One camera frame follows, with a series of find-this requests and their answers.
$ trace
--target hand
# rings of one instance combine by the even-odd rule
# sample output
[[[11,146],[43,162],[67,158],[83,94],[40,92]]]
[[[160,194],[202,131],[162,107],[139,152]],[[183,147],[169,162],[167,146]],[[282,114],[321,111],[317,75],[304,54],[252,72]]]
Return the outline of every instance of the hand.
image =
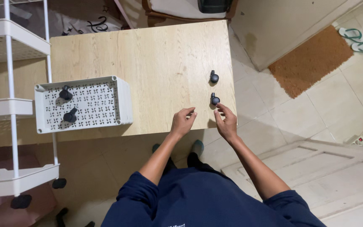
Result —
[[[182,109],[175,113],[173,116],[170,135],[174,135],[180,140],[190,131],[197,116],[197,112],[194,113],[194,109],[195,107],[191,107],[188,109]]]
[[[227,142],[231,142],[231,140],[238,137],[236,133],[238,119],[228,107],[218,103],[217,108],[218,110],[214,110],[214,115],[217,121],[218,132]],[[219,112],[222,112],[222,116],[225,116],[224,120],[221,119]]]

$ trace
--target person's left hand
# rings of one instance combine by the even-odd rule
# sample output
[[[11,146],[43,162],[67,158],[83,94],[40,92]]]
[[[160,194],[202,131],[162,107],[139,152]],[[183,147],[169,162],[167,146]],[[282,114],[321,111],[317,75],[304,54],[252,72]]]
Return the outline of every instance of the person's left hand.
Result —
[[[175,115],[173,116],[170,135],[174,135],[177,137],[177,139],[180,140],[190,131],[197,116],[197,112],[194,112],[194,109],[195,107],[191,107],[188,109],[182,109],[179,112],[175,113]]]

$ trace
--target chair caster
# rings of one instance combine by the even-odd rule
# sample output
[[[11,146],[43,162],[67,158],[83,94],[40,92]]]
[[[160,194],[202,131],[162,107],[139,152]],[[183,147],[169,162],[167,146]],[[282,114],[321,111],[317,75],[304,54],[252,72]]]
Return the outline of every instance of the chair caster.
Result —
[[[53,188],[54,189],[64,188],[66,184],[67,180],[65,178],[58,178],[53,181]]]
[[[11,208],[12,209],[25,209],[29,206],[31,201],[32,201],[31,195],[20,195],[20,196],[12,199]]]

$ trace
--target sleeve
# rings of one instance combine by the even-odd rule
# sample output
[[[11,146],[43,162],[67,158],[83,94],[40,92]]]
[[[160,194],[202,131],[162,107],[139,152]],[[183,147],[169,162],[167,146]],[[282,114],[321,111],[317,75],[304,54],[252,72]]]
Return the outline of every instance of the sleeve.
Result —
[[[303,198],[294,190],[283,191],[263,203],[280,213],[298,227],[326,227],[309,209]]]
[[[135,172],[121,187],[101,226],[150,226],[157,198],[158,186]]]

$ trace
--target chair cushion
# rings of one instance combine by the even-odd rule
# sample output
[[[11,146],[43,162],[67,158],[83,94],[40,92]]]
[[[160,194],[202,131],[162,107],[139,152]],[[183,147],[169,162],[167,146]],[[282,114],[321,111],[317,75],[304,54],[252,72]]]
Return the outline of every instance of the chair cushion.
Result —
[[[225,13],[201,13],[198,0],[150,0],[153,11],[176,17],[203,19],[225,18]]]

